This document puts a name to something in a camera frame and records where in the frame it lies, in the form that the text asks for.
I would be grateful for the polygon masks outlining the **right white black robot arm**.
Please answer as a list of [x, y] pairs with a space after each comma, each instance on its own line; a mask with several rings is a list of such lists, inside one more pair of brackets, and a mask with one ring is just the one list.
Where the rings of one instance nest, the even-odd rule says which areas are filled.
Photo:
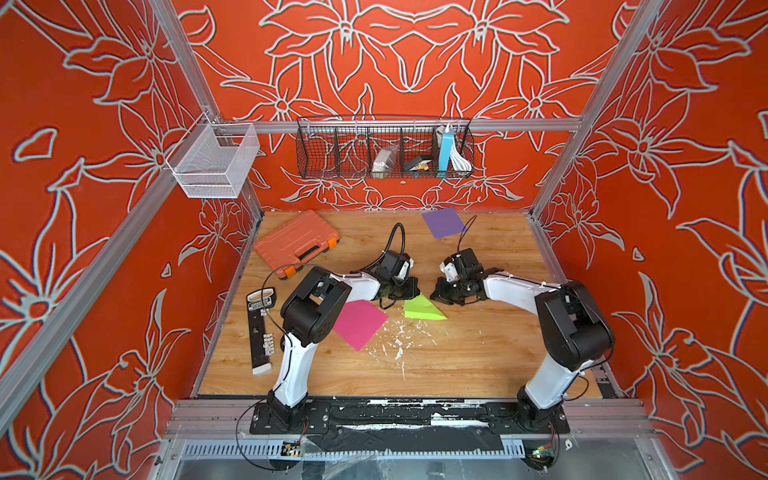
[[467, 278], [440, 277], [430, 299], [460, 306], [493, 300], [537, 316], [546, 355], [517, 394], [513, 419], [524, 431], [553, 423], [576, 377], [615, 344], [596, 301], [578, 281], [548, 284], [491, 269]]

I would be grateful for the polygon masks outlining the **lime green square paper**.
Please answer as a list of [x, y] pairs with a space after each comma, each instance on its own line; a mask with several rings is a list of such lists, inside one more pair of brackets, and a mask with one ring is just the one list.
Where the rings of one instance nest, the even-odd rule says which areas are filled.
[[405, 301], [404, 316], [408, 319], [427, 321], [447, 319], [446, 315], [424, 295]]

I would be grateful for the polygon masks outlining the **magenta square paper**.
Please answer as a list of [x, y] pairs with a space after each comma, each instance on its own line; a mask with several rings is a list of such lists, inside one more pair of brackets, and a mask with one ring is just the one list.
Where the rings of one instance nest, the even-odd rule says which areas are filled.
[[388, 319], [383, 310], [369, 301], [348, 302], [333, 331], [355, 351], [361, 352]]

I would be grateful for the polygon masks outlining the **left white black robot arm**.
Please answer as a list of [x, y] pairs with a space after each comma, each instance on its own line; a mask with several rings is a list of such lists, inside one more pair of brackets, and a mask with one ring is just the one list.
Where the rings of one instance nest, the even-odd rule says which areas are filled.
[[368, 272], [337, 274], [313, 267], [284, 302], [284, 351], [277, 380], [266, 405], [279, 425], [302, 426], [308, 381], [316, 350], [332, 331], [346, 304], [388, 298], [410, 300], [420, 295], [418, 279], [402, 270], [395, 275]]

